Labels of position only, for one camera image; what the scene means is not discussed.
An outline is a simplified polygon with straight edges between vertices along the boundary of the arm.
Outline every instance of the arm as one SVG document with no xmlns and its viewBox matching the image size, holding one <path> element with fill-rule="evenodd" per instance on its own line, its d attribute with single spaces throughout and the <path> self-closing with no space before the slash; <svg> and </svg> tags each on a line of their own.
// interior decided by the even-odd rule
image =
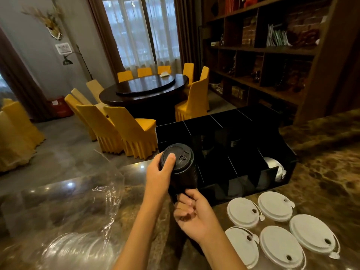
<svg viewBox="0 0 360 270">
<path fill-rule="evenodd" d="M 247 270 L 206 198 L 197 189 L 187 189 L 185 193 L 178 195 L 174 217 L 200 245 L 212 270 Z"/>
<path fill-rule="evenodd" d="M 155 156 L 146 172 L 144 199 L 133 228 L 113 270 L 146 269 L 149 260 L 151 237 L 170 184 L 175 155 L 169 154 L 159 171 L 161 154 Z"/>
</svg>

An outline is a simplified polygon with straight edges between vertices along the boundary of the person's left hand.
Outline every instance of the person's left hand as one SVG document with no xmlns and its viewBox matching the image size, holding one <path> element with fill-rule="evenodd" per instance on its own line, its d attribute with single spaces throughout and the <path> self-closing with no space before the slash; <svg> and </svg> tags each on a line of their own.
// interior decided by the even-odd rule
<svg viewBox="0 0 360 270">
<path fill-rule="evenodd" d="M 164 167 L 159 171 L 161 155 L 162 152 L 154 157 L 146 171 L 144 194 L 146 203 L 162 204 L 170 185 L 170 175 L 176 162 L 175 154 L 170 153 L 168 155 Z"/>
</svg>

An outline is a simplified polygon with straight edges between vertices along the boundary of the forearm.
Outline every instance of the forearm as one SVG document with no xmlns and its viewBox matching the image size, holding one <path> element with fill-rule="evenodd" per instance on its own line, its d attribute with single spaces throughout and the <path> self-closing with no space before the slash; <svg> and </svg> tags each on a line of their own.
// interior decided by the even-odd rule
<svg viewBox="0 0 360 270">
<path fill-rule="evenodd" d="M 247 270 L 220 224 L 200 243 L 200 247 L 212 270 Z"/>
<path fill-rule="evenodd" d="M 149 260 L 151 238 L 161 205 L 144 201 L 135 219 L 124 249 L 113 270 L 146 269 Z"/>
</svg>

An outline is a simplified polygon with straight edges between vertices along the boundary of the brown curtain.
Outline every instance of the brown curtain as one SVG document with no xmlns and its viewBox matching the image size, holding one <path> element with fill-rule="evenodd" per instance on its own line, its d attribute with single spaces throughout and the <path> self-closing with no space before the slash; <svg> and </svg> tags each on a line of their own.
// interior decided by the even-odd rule
<svg viewBox="0 0 360 270">
<path fill-rule="evenodd" d="M 0 45 L 0 73 L 25 110 L 35 122 L 54 119 L 56 114 L 1 28 Z"/>
<path fill-rule="evenodd" d="M 108 59 L 111 72 L 113 73 L 115 82 L 118 82 L 117 73 L 125 71 L 125 68 L 122 64 L 103 2 L 102 0 L 88 0 L 88 3 L 97 32 L 100 36 L 101 43 Z"/>
<path fill-rule="evenodd" d="M 200 77 L 195 0 L 174 0 L 181 65 L 194 64 L 194 80 Z"/>
</svg>

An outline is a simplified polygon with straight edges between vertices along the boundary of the hand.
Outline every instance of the hand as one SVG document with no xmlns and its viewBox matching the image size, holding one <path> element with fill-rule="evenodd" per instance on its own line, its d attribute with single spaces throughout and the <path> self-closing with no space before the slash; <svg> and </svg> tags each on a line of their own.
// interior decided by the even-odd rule
<svg viewBox="0 0 360 270">
<path fill-rule="evenodd" d="M 170 175 L 176 162 L 175 154 L 168 155 L 162 170 L 159 171 L 161 155 L 162 152 L 154 157 L 146 171 L 144 194 L 146 203 L 162 204 L 170 185 Z"/>
<path fill-rule="evenodd" d="M 187 189 L 178 195 L 174 217 L 180 228 L 199 245 L 211 235 L 223 233 L 207 199 L 197 189 Z"/>
</svg>

